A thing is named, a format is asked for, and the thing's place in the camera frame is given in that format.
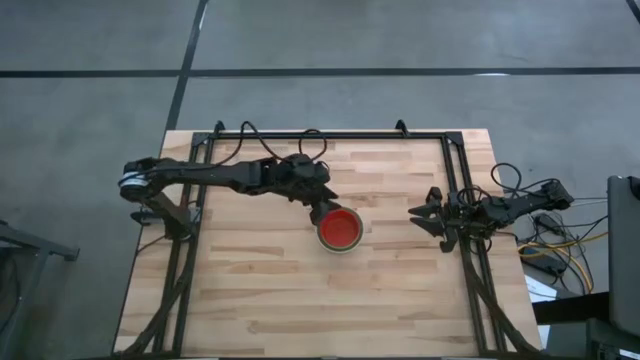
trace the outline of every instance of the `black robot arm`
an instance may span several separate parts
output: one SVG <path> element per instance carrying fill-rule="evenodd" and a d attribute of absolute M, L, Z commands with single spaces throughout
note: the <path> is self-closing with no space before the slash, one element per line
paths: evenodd
<path fill-rule="evenodd" d="M 312 208 L 310 218 L 317 225 L 340 205 L 325 184 L 329 170 L 322 162 L 313 162 L 305 154 L 289 155 L 282 160 L 265 158 L 241 161 L 233 165 L 207 165 L 176 161 L 171 158 L 145 158 L 124 166 L 120 195 L 150 208 L 165 224 L 166 235 L 173 240 L 191 236 L 190 212 L 175 205 L 162 190 L 172 184 L 222 186 L 249 196 L 274 193 L 289 201 L 300 201 Z"/>
<path fill-rule="evenodd" d="M 481 189 L 474 191 L 484 193 Z M 444 236 L 445 229 L 454 228 L 468 237 L 488 239 L 496 230 L 513 224 L 520 216 L 536 210 L 564 210 L 573 202 L 564 186 L 555 179 L 543 184 L 538 191 L 520 197 L 486 196 L 469 204 L 464 200 L 465 195 L 464 190 L 451 193 L 443 205 L 440 189 L 432 187 L 425 205 L 409 209 L 410 214 L 416 215 L 410 220 L 433 236 Z M 450 252 L 453 245 L 445 241 L 440 243 L 440 248 L 443 252 Z"/>

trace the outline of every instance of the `cable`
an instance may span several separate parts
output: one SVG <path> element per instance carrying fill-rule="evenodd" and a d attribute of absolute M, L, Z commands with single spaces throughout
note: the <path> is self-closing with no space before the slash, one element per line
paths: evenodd
<path fill-rule="evenodd" d="M 488 197 L 489 198 L 489 202 L 491 203 L 491 205 L 496 205 L 493 202 L 493 196 L 491 196 L 491 194 L 489 194 L 488 192 L 486 192 L 485 190 L 483 190 L 479 186 L 474 186 L 474 187 L 471 187 L 471 188 L 463 188 L 460 191 L 458 191 L 458 194 L 456 194 L 456 198 L 458 199 L 458 202 L 460 204 L 462 204 L 463 206 L 467 206 L 467 207 L 472 206 L 471 204 L 469 204 L 469 202 L 467 200 L 463 200 L 461 196 L 462 195 L 467 195 L 467 198 L 470 199 L 471 196 L 468 195 L 468 194 L 469 194 L 469 192 L 471 192 L 473 194 L 474 191 L 479 192 L 480 195 L 484 195 L 484 196 Z"/>
<path fill-rule="evenodd" d="M 561 224 L 561 226 L 559 226 L 560 228 L 567 227 L 567 225 L 564 225 L 564 222 L 563 222 L 563 219 L 562 219 L 562 215 L 560 215 L 560 214 L 558 214 L 556 212 L 552 212 L 552 213 L 554 215 L 557 215 L 558 222 Z M 559 252 L 559 253 L 565 255 L 568 258 L 568 261 L 572 262 L 573 264 L 575 264 L 576 267 L 578 268 L 578 270 L 580 271 L 580 273 L 582 274 L 581 282 L 582 282 L 582 279 L 584 279 L 584 281 L 586 282 L 586 290 L 584 289 L 584 285 L 582 286 L 583 287 L 583 293 L 589 293 L 590 294 L 590 293 L 593 292 L 593 288 L 594 288 L 593 274 L 591 272 L 591 267 L 589 265 L 589 262 L 588 262 L 587 258 L 584 255 L 585 254 L 585 249 L 582 247 L 582 243 L 584 243 L 586 241 L 594 241 L 594 240 L 600 239 L 600 238 L 602 238 L 602 237 L 604 237 L 605 235 L 608 234 L 607 232 L 604 232 L 604 233 L 601 233 L 601 234 L 598 234 L 598 235 L 587 237 L 593 231 L 593 229 L 595 229 L 595 227 L 598 226 L 598 224 L 600 224 L 605 218 L 606 218 L 606 216 L 602 217 L 602 218 L 599 218 L 599 219 L 597 219 L 597 220 L 595 220 L 595 221 L 593 221 L 593 222 L 591 222 L 589 224 L 585 224 L 585 226 L 586 225 L 591 225 L 591 228 L 589 228 L 589 230 L 587 230 L 580 237 L 575 237 L 570 232 L 567 231 L 567 232 L 565 232 L 565 236 L 564 236 L 564 240 L 565 241 L 560 243 L 560 244 L 547 244 L 541 238 L 536 237 L 534 239 L 534 241 L 527 242 L 527 243 L 519 246 L 518 247 L 518 252 L 520 252 L 520 250 L 522 250 L 524 248 L 527 248 L 527 247 L 542 247 L 542 248 L 547 248 L 547 250 L 540 251 L 537 254 L 528 254 L 528 255 L 520 254 L 520 256 L 522 258 L 534 258 L 534 257 L 538 257 L 538 256 L 543 256 L 543 255 L 551 253 L 551 252 L 553 252 L 554 254 L 555 254 L 555 252 Z M 586 271 L 582 267 L 582 265 L 571 254 L 571 247 L 573 247 L 573 246 L 578 246 L 578 248 L 580 250 L 580 256 L 584 259 L 585 266 L 587 268 Z"/>
<path fill-rule="evenodd" d="M 273 151 L 269 145 L 267 145 L 267 143 L 264 141 L 264 139 L 262 138 L 262 136 L 260 135 L 260 131 L 258 131 L 258 129 L 255 127 L 255 125 L 253 125 L 253 123 L 251 123 L 250 121 L 245 121 L 240 125 L 240 139 L 238 140 L 238 145 L 236 146 L 236 148 L 233 150 L 233 152 L 231 153 L 231 155 L 229 155 L 227 158 L 223 159 L 222 161 L 219 161 L 217 163 L 211 164 L 209 166 L 206 167 L 200 167 L 200 168 L 182 168 L 182 167 L 166 167 L 166 168 L 162 168 L 162 169 L 149 169 L 149 170 L 143 170 L 143 171 L 138 171 L 135 174 L 129 175 L 129 176 L 125 176 L 122 179 L 120 179 L 118 181 L 118 187 L 122 186 L 122 184 L 127 181 L 127 180 L 131 180 L 133 178 L 140 178 L 143 175 L 149 175 L 149 174 L 155 174 L 155 173 L 160 173 L 160 172 L 167 172 L 167 171 L 202 171 L 202 170 L 208 170 L 208 169 L 215 169 L 218 166 L 224 165 L 227 162 L 229 162 L 231 159 L 233 159 L 236 155 L 238 155 L 238 153 L 240 152 L 240 149 L 242 148 L 242 143 L 245 139 L 244 137 L 244 130 L 245 130 L 245 126 L 248 126 L 256 135 L 256 138 L 258 139 L 258 141 L 260 142 L 260 144 L 262 145 L 262 147 L 269 153 L 271 154 L 271 156 L 273 156 L 275 159 L 283 161 L 283 162 L 290 162 L 290 160 L 285 159 L 283 157 L 281 157 L 280 155 L 276 154 L 275 151 Z M 322 150 L 313 158 L 311 158 L 309 161 L 313 162 L 316 159 L 320 158 L 322 155 L 324 155 L 324 153 L 327 151 L 328 148 L 328 142 L 327 142 L 327 138 L 324 136 L 324 134 L 318 130 L 318 129 L 308 129 L 303 131 L 300 134 L 300 139 L 298 140 L 298 149 L 300 151 L 300 153 L 302 154 L 302 140 L 304 138 L 304 135 L 309 134 L 309 133 L 317 133 L 320 134 L 322 141 L 323 141 L 323 147 Z"/>
<path fill-rule="evenodd" d="M 561 226 L 556 226 L 556 228 L 569 228 L 569 227 L 583 227 L 583 226 L 591 226 L 593 224 L 599 224 L 602 220 L 608 218 L 609 215 L 605 215 L 597 220 L 594 220 L 590 223 L 586 223 L 586 224 L 575 224 L 575 225 L 561 225 Z"/>
<path fill-rule="evenodd" d="M 502 184 L 501 182 L 498 181 L 498 179 L 496 179 L 495 176 L 495 171 L 500 167 L 500 166 L 506 166 L 509 167 L 511 169 L 513 169 L 516 172 L 516 175 L 518 176 L 518 181 L 516 182 L 516 186 L 515 187 L 510 187 L 507 185 Z M 536 197 L 544 197 L 544 195 L 539 195 L 530 191 L 527 191 L 527 189 L 530 189 L 538 184 L 542 184 L 542 183 L 551 183 L 551 182 L 560 182 L 560 180 L 556 179 L 556 178 L 549 178 L 549 179 L 544 179 L 544 180 L 540 180 L 540 181 L 536 181 L 532 184 L 529 184 L 523 188 L 520 187 L 520 185 L 522 184 L 522 173 L 520 172 L 520 170 L 518 170 L 517 167 L 515 167 L 514 165 L 510 164 L 510 163 L 497 163 L 495 164 L 492 168 L 491 168 L 491 180 L 493 180 L 494 183 L 496 183 L 496 185 L 500 186 L 501 188 L 503 188 L 504 190 L 507 190 L 508 192 L 511 193 L 511 199 L 518 197 L 518 193 L 522 192 L 531 196 L 536 196 Z"/>
<path fill-rule="evenodd" d="M 196 213 L 196 216 L 194 216 L 193 221 L 191 222 L 191 230 L 193 230 L 193 227 L 196 225 L 196 223 L 197 223 L 198 221 L 200 221 L 200 216 L 201 216 L 201 215 L 202 215 L 202 208 L 200 208 L 200 209 L 198 210 L 198 212 Z M 140 249 L 138 249 L 138 250 L 136 251 L 136 256 L 138 256 L 138 254 L 140 254 L 140 253 L 142 252 L 142 250 L 144 250 L 144 249 L 148 248 L 149 246 L 151 246 L 151 245 L 153 245 L 153 244 L 157 243 L 158 241 L 160 241 L 160 240 L 162 240 L 162 239 L 165 239 L 166 237 L 167 237 L 166 235 L 162 235 L 162 236 L 160 236 L 159 238 L 157 238 L 157 239 L 155 239 L 155 240 L 153 240 L 153 241 L 151 241 L 151 242 L 149 242 L 149 243 L 147 243 L 147 244 L 144 244 Z"/>
<path fill-rule="evenodd" d="M 544 294 L 540 294 L 540 293 L 537 293 L 537 292 L 535 292 L 535 291 L 531 291 L 531 290 L 529 290 L 529 294 L 538 295 L 538 296 L 542 296 L 542 297 L 546 297 L 546 298 L 554 299 L 554 300 L 556 299 L 556 297 L 555 297 L 555 296 L 551 296 L 551 295 L 544 295 Z"/>
<path fill-rule="evenodd" d="M 596 205 L 596 204 L 606 204 L 608 203 L 609 200 L 596 200 L 596 201 L 587 201 L 587 202 L 583 202 L 583 203 L 577 203 L 577 204 L 571 204 L 572 208 L 578 207 L 578 206 L 587 206 L 587 205 Z"/>
<path fill-rule="evenodd" d="M 18 279 L 18 265 L 16 264 L 16 260 L 13 258 L 13 256 L 11 256 L 11 264 L 13 265 L 12 275 L 15 283 L 16 300 L 13 303 L 13 307 L 11 308 L 11 312 L 9 313 L 9 317 L 7 317 L 7 319 L 2 323 L 2 326 L 0 326 L 0 334 L 2 334 L 6 329 L 7 325 L 9 325 L 9 322 L 11 321 L 11 319 L 16 313 L 16 310 L 18 309 L 18 303 L 20 302 L 20 281 Z"/>
<path fill-rule="evenodd" d="M 474 239 L 476 240 L 476 249 L 478 248 L 478 243 L 479 241 L 484 241 L 483 239 Z M 489 241 L 489 246 L 487 246 L 487 249 L 485 250 L 485 252 L 488 254 L 489 250 L 491 250 L 491 247 L 493 246 L 493 240 L 491 238 L 487 239 L 487 241 Z M 473 248 L 471 246 L 469 246 L 469 251 L 471 251 L 471 253 L 473 253 L 474 255 L 478 255 L 477 252 L 473 251 Z"/>
<path fill-rule="evenodd" d="M 561 243 L 561 244 L 557 244 L 557 245 L 556 244 L 544 245 L 544 244 L 531 242 L 531 243 L 527 243 L 527 244 L 522 245 L 521 247 L 518 248 L 518 250 L 520 250 L 522 248 L 525 248 L 525 247 L 542 247 L 542 248 L 548 248 L 549 249 L 548 251 L 546 251 L 544 253 L 540 252 L 538 254 L 521 255 L 521 257 L 524 257 L 524 258 L 537 257 L 537 256 L 542 256 L 545 253 L 551 252 L 551 251 L 553 251 L 553 249 L 561 249 L 561 248 L 566 248 L 566 247 L 571 247 L 571 246 L 575 246 L 575 245 L 578 245 L 578 244 L 582 244 L 582 243 L 585 243 L 585 242 L 588 242 L 588 241 L 598 240 L 598 239 L 600 239 L 600 238 L 602 238 L 602 237 L 604 237 L 604 236 L 606 236 L 608 234 L 609 234 L 608 232 L 603 232 L 602 234 L 598 234 L 598 235 L 586 238 L 584 240 L 576 240 L 576 241 L 573 241 L 573 242 L 570 242 L 570 243 Z"/>
<path fill-rule="evenodd" d="M 543 234 L 543 233 L 545 233 L 547 231 L 541 232 L 540 229 L 538 228 L 538 225 L 533 221 L 533 217 L 531 217 L 530 215 L 529 215 L 529 220 L 531 221 L 531 224 L 533 225 L 533 230 L 534 230 L 535 233 L 534 233 L 534 235 L 530 236 L 528 239 L 533 239 L 532 242 L 534 242 L 534 243 L 536 241 L 541 241 L 545 245 L 550 245 L 550 244 L 547 244 L 547 242 L 545 242 L 544 239 L 542 239 L 542 237 L 540 236 L 541 234 Z M 585 287 L 584 281 L 580 277 L 580 275 L 578 274 L 576 269 L 574 269 L 573 266 L 571 266 L 571 261 L 565 259 L 564 257 L 562 257 L 562 255 L 556 253 L 555 251 L 552 251 L 552 254 L 554 256 L 556 256 L 558 258 L 558 260 L 560 260 L 560 262 L 562 262 L 564 264 L 565 270 L 569 269 L 576 276 L 576 278 L 578 279 L 578 282 L 580 283 L 580 288 L 582 289 L 582 294 L 585 295 L 586 294 L 586 287 Z M 555 279 L 553 280 L 553 282 L 550 284 L 550 286 L 555 285 L 555 283 L 558 280 L 560 280 L 560 282 L 562 283 L 562 286 L 565 289 L 567 289 L 567 291 L 571 291 L 571 290 L 569 290 L 567 285 L 564 283 L 564 279 L 561 276 L 556 276 Z"/>
<path fill-rule="evenodd" d="M 511 235 L 511 236 L 513 236 L 514 238 L 516 238 L 516 240 L 518 240 L 518 235 L 516 235 L 516 234 L 514 234 L 514 233 L 512 233 L 512 232 L 510 232 L 510 231 L 495 231 L 494 233 L 495 233 L 495 234 Z"/>
<path fill-rule="evenodd" d="M 311 161 L 316 161 L 317 159 L 319 159 L 322 155 L 324 155 L 325 152 L 327 152 L 327 147 L 328 147 L 328 142 L 327 142 L 327 137 L 324 136 L 324 134 L 322 133 L 322 131 L 318 130 L 318 129 L 307 129 L 305 131 L 302 132 L 302 134 L 300 134 L 300 139 L 298 139 L 298 152 L 300 154 L 304 154 L 302 152 L 302 140 L 304 140 L 304 136 L 306 134 L 318 134 L 320 135 L 320 137 L 322 138 L 322 151 L 320 151 L 318 153 L 318 155 L 314 156 L 311 158 Z"/>
<path fill-rule="evenodd" d="M 136 255 L 140 254 L 140 253 L 142 252 L 142 250 L 144 250 L 144 249 L 148 248 L 149 246 L 151 246 L 151 245 L 153 245 L 153 244 L 157 243 L 158 241 L 160 241 L 160 240 L 162 240 L 162 239 L 165 239 L 166 237 L 167 237 L 166 235 L 162 235 L 162 236 L 160 236 L 159 238 L 157 238 L 157 239 L 155 239 L 155 240 L 153 240 L 153 241 L 151 241 L 151 242 L 149 242 L 149 243 L 144 244 L 140 249 L 138 249 L 138 250 L 136 251 Z"/>
<path fill-rule="evenodd" d="M 582 265 L 580 265 L 578 260 L 576 260 L 573 256 L 569 255 L 566 251 L 564 251 L 562 249 L 556 249 L 555 251 L 560 251 L 562 254 L 564 254 L 567 257 L 569 257 L 569 261 L 573 261 L 573 263 L 576 264 L 576 266 L 578 267 L 578 270 L 580 270 L 580 273 L 582 274 L 582 277 L 587 282 L 587 288 L 589 289 L 589 294 L 591 294 L 591 291 L 593 291 L 593 284 L 591 283 L 591 280 L 587 276 L 587 272 L 584 271 L 584 268 L 582 267 Z"/>
<path fill-rule="evenodd" d="M 559 222 L 560 222 L 560 224 L 564 225 L 564 220 L 562 219 L 562 215 L 560 215 L 560 214 L 557 214 L 557 215 L 558 215 L 558 217 L 559 217 Z M 567 236 L 571 236 L 571 233 L 570 233 L 570 232 L 565 232 L 565 237 L 564 237 L 565 242 L 567 241 Z M 551 244 L 549 244 L 549 243 L 545 242 L 545 241 L 542 239 L 542 237 L 538 237 L 538 239 L 539 239 L 542 243 L 544 243 L 545 245 L 551 245 Z M 567 268 L 568 268 L 568 269 L 573 273 L 573 275 L 575 275 L 576 279 L 578 279 L 578 283 L 580 284 L 580 289 L 582 289 L 582 294 L 583 294 L 583 295 L 586 295 L 586 294 L 587 294 L 587 288 L 588 288 L 588 286 L 586 285 L 586 277 L 581 277 L 581 276 L 578 274 L 578 271 L 576 271 L 576 269 L 574 269 L 574 267 L 573 267 L 573 266 L 571 266 L 571 265 L 572 265 L 572 264 L 571 264 L 571 259 L 573 258 L 572 254 L 571 254 L 571 247 L 568 247 L 568 248 L 567 248 L 567 250 L 569 251 L 569 254 L 568 254 L 568 256 L 567 256 L 567 259 L 565 259 L 562 255 L 558 254 L 558 252 L 556 252 L 556 251 L 553 251 L 552 253 L 553 253 L 553 255 L 554 255 L 554 256 L 556 256 L 560 261 L 562 261 L 562 263 L 565 265 L 565 269 L 567 269 Z M 565 284 L 565 282 L 564 282 L 564 277 L 560 277 L 560 283 L 562 284 L 562 286 L 563 286 L 567 291 L 571 291 L 571 290 L 569 289 L 569 287 L 567 286 L 567 284 Z"/>

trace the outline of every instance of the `concrete floor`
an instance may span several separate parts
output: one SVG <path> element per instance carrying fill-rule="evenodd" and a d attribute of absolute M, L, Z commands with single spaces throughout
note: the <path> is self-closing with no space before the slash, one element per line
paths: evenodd
<path fill-rule="evenodd" d="M 179 69 L 196 6 L 0 0 L 0 70 Z M 640 66 L 640 25 L 623 0 L 211 0 L 193 65 L 544 66 Z M 518 166 L 525 183 L 552 176 L 576 197 L 605 196 L 609 175 L 640 172 L 639 81 L 191 79 L 177 127 L 390 128 L 399 118 L 413 128 L 482 127 L 497 160 Z M 49 263 L 24 358 L 111 350 L 139 232 L 115 183 L 124 162 L 157 154 L 175 85 L 0 79 L 0 218 L 81 248 L 77 263 Z M 563 215 L 576 223 L 605 212 L 594 205 Z M 530 232 L 526 223 L 516 230 Z M 596 291 L 608 289 L 606 245 L 587 245 Z M 575 279 L 568 284 L 578 292 Z"/>

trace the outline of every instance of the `wooden table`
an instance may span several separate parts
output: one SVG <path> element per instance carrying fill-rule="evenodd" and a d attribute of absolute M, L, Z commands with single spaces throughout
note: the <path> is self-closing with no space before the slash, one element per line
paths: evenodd
<path fill-rule="evenodd" d="M 495 159 L 487 130 L 463 134 L 473 183 L 501 195 L 489 176 Z M 191 137 L 191 131 L 168 132 L 162 157 L 186 160 Z M 269 144 L 282 155 L 298 151 L 293 140 Z M 217 140 L 214 161 L 235 146 Z M 310 155 L 319 149 L 319 141 L 305 142 Z M 245 141 L 236 159 L 266 156 L 257 141 Z M 441 239 L 411 224 L 407 213 L 424 203 L 431 186 L 448 191 L 439 141 L 335 140 L 322 160 L 331 167 L 329 187 L 338 202 L 364 222 L 359 247 L 343 255 L 324 250 L 300 203 L 210 187 L 183 356 L 475 354 L 459 249 L 443 254 Z M 178 202 L 181 188 L 165 192 Z M 162 226 L 146 228 L 140 246 L 162 232 Z M 115 350 L 129 345 L 157 310 L 169 251 L 169 241 L 161 241 L 137 257 Z M 498 302 L 539 346 L 513 238 L 494 237 L 489 259 Z M 493 348 L 486 311 L 483 318 Z"/>

